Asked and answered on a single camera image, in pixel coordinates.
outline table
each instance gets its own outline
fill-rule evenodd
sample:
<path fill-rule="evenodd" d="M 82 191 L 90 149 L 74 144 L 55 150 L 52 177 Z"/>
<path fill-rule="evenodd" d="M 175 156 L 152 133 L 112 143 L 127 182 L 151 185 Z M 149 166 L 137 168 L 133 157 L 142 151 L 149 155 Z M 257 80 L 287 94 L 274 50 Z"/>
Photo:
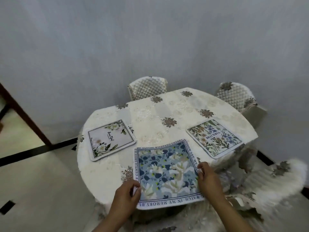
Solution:
<path fill-rule="evenodd" d="M 211 166 L 220 166 L 233 159 L 235 153 L 217 160 L 211 158 L 187 133 L 190 128 L 208 117 L 218 117 L 229 129 L 242 137 L 245 144 L 257 138 L 251 124 L 228 103 L 208 93 L 184 88 L 94 111 L 79 135 L 77 162 L 83 181 L 97 201 L 110 205 L 115 190 L 132 177 L 133 150 L 136 147 L 161 146 L 187 139 L 193 153 Z M 86 129 L 123 119 L 132 130 L 137 142 L 96 162 L 89 158 Z"/>

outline person's right arm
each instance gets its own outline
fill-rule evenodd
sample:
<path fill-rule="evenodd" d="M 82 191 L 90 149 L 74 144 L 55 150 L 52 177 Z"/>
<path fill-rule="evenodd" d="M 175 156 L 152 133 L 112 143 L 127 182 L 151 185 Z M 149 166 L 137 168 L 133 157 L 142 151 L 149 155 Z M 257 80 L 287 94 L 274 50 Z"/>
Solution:
<path fill-rule="evenodd" d="M 227 232 L 255 232 L 227 201 L 218 175 L 207 162 L 199 163 L 198 186 L 218 213 Z"/>

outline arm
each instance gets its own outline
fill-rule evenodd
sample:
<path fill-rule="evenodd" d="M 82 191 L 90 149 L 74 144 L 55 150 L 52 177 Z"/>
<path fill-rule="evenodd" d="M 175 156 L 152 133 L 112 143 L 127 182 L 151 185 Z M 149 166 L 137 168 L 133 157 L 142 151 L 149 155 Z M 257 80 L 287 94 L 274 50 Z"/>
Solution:
<path fill-rule="evenodd" d="M 255 232 L 226 200 L 217 174 L 206 162 L 198 165 L 198 186 L 202 194 L 218 213 L 227 232 Z"/>
<path fill-rule="evenodd" d="M 131 197 L 133 187 L 138 187 Z M 114 200 L 107 217 L 92 232 L 116 232 L 127 221 L 141 197 L 139 182 L 128 180 L 124 182 L 115 192 Z"/>

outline person's left hand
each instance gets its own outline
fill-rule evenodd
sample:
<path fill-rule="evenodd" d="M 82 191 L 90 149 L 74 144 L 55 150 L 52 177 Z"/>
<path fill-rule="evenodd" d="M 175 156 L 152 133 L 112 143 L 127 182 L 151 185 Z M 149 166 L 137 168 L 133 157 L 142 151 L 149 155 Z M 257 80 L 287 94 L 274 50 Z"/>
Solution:
<path fill-rule="evenodd" d="M 136 209 L 136 205 L 141 197 L 141 185 L 135 180 L 125 181 L 115 192 L 114 200 L 108 217 L 121 227 Z M 138 187 L 133 196 L 133 187 Z"/>

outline door frame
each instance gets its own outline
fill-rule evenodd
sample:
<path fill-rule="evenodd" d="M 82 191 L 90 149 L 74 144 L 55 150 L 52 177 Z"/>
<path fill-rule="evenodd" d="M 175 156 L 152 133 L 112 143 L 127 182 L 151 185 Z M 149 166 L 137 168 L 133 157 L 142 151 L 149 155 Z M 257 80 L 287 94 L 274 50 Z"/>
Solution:
<path fill-rule="evenodd" d="M 52 143 L 44 135 L 44 133 L 39 129 L 39 127 L 33 122 L 33 120 L 25 113 L 21 106 L 15 101 L 15 99 L 10 95 L 10 93 L 3 87 L 0 83 L 0 95 L 4 98 L 7 105 L 10 106 L 16 113 L 26 122 L 26 124 L 35 132 L 38 137 L 45 143 L 47 146 L 52 146 Z"/>

